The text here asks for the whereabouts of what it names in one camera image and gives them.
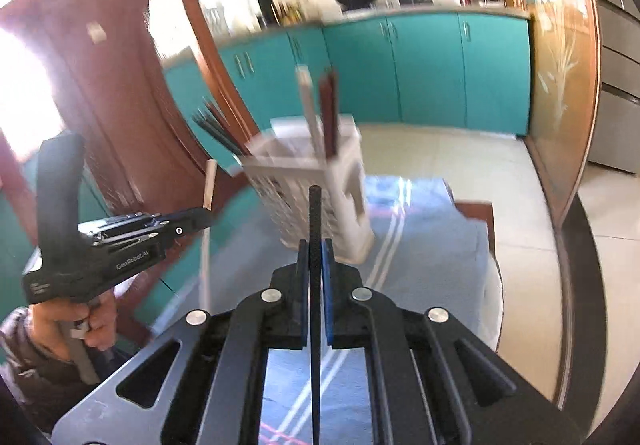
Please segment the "person's left hand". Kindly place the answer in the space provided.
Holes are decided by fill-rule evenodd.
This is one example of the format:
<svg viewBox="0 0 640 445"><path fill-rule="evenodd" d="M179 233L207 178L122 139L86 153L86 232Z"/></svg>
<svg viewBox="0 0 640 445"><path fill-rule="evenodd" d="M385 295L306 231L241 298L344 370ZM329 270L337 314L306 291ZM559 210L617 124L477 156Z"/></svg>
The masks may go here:
<svg viewBox="0 0 640 445"><path fill-rule="evenodd" d="M111 349L116 341L116 301L111 290L100 295L100 304L93 307L67 299L53 299L28 308L30 322L26 325L30 340L61 361L71 361L58 323L60 321L88 321L85 335L87 347L99 351Z"/></svg>

